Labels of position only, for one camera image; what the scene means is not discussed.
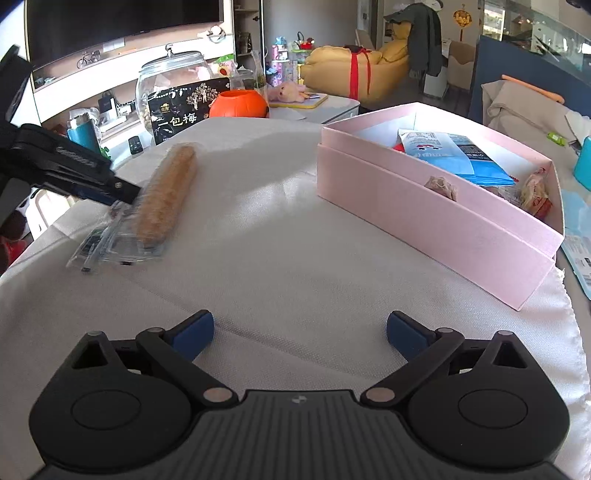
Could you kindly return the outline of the small cake red end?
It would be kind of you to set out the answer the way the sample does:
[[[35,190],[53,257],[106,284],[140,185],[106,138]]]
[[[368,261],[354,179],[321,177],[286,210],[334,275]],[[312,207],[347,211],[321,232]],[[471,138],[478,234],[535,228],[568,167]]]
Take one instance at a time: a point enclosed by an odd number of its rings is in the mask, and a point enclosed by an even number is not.
[[[539,220],[544,220],[551,210],[544,168],[532,173],[524,182],[520,192],[520,207]]]

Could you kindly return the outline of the pink plush toy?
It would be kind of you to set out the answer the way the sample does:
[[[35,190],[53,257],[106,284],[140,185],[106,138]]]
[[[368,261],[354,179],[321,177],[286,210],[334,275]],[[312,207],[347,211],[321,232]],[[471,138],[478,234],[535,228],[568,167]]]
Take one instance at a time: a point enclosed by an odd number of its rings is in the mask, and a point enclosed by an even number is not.
[[[270,102],[303,103],[310,95],[305,91],[304,85],[286,81],[280,85],[270,87],[267,90]]]

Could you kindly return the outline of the teal water bottle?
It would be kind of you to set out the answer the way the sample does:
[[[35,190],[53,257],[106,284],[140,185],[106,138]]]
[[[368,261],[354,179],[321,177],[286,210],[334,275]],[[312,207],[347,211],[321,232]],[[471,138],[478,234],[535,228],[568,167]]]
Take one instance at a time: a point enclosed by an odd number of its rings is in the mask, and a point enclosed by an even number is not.
[[[77,115],[68,121],[68,138],[97,154],[100,154],[93,122],[87,112]]]

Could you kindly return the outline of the yellow beanbag chair red ribbon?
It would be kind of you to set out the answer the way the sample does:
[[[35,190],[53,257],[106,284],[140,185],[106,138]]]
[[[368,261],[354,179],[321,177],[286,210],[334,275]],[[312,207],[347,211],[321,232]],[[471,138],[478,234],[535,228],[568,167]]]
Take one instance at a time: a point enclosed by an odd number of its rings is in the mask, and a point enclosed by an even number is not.
[[[393,24],[391,42],[379,50],[322,46],[301,67],[304,85],[315,92],[347,97],[369,107],[385,101],[408,76],[412,25]]]

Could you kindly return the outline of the light blue cartoon mat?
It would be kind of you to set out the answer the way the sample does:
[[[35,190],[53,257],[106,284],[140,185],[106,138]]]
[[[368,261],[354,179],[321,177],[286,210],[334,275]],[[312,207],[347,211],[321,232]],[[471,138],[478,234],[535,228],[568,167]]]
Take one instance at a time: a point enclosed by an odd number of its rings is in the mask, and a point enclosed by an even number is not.
[[[591,300],[590,206],[575,192],[563,190],[565,239],[562,250],[579,285]]]

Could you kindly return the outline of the blue white snack bag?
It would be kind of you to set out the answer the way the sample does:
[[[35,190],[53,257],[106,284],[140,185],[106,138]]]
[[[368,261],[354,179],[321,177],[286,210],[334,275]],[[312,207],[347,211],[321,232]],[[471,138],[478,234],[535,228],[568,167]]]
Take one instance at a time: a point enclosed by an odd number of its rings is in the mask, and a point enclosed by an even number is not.
[[[398,136],[407,155],[476,185],[503,187],[515,184],[513,177],[464,135],[400,129]]]

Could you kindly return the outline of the white tablecloth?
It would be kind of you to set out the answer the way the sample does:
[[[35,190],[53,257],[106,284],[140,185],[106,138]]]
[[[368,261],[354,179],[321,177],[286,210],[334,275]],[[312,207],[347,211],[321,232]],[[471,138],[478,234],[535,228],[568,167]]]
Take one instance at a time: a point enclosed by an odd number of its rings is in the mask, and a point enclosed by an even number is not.
[[[69,259],[103,215],[82,201],[1,278],[1,475],[42,466],[30,409],[79,339],[129,339],[201,309],[215,338],[198,365],[246,389],[362,392],[403,364],[386,338],[400,310],[469,338],[516,333],[568,406],[557,466],[590,475],[590,384],[564,274],[553,269],[520,311],[318,197],[321,128],[213,119],[179,136],[197,146],[197,179],[163,255],[84,274]]]

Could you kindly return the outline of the orange pumpkin bucket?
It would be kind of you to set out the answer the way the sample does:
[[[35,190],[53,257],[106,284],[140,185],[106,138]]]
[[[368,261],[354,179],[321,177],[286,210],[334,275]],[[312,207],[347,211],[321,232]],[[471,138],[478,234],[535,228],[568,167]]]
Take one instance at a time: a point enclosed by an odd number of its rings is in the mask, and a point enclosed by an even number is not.
[[[209,117],[267,118],[269,105],[256,90],[229,90],[217,95]]]

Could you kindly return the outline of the black television screen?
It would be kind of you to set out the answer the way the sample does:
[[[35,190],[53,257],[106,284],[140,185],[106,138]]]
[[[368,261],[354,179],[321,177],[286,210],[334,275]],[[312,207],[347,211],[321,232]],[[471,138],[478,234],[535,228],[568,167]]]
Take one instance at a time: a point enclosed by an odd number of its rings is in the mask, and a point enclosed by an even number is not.
[[[40,0],[25,3],[29,60],[40,68],[87,47],[152,30],[221,22],[221,1]]]

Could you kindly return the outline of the black plum snack bag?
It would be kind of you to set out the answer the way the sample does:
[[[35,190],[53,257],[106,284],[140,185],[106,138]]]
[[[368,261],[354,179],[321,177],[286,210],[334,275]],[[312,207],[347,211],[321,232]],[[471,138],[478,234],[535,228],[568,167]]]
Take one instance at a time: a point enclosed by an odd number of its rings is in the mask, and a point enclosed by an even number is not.
[[[209,117],[211,103],[228,91],[227,77],[197,81],[165,90],[148,101],[156,145]]]

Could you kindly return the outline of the long corn-shaped bread packet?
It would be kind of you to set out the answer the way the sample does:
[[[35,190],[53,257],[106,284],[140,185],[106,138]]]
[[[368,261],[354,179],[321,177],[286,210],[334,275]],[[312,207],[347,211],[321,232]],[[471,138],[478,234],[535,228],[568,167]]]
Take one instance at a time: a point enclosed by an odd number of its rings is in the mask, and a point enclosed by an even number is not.
[[[134,235],[144,248],[155,248],[167,239],[195,176],[195,147],[190,144],[171,147],[142,190],[135,207]]]

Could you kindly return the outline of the glass jar with lid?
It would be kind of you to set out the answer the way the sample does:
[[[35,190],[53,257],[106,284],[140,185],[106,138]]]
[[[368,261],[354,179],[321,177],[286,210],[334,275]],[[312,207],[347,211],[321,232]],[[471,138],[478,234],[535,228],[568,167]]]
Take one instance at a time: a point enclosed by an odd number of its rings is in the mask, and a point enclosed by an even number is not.
[[[135,104],[143,128],[153,135],[148,101],[161,92],[197,81],[213,78],[211,67],[199,51],[174,53],[172,44],[165,45],[163,57],[145,63],[139,70],[135,87]]]

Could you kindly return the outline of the clear snack packet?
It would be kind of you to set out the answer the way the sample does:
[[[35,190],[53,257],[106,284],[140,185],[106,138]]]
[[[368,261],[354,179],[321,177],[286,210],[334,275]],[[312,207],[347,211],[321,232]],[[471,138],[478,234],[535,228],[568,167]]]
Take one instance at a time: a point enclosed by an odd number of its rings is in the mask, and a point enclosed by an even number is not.
[[[102,263],[130,266],[163,255],[166,240],[145,243],[135,234],[137,208],[116,202],[93,226],[66,267],[91,273]]]

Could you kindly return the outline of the teal toy box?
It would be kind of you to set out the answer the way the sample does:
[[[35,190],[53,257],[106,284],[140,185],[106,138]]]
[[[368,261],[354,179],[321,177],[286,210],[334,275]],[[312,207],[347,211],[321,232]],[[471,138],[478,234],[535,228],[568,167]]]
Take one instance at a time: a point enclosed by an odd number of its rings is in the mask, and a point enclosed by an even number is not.
[[[591,190],[591,137],[587,136],[573,169],[573,176],[583,187]]]

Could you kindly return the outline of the beige covered sofa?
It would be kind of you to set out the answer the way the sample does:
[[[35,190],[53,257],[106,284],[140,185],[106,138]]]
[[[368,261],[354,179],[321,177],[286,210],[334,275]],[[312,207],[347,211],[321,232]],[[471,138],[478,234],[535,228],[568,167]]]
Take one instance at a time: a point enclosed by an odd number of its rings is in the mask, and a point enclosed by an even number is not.
[[[590,116],[551,100],[531,88],[508,80],[481,85],[483,124],[524,142],[528,136],[549,134],[567,144],[583,145],[590,136]]]

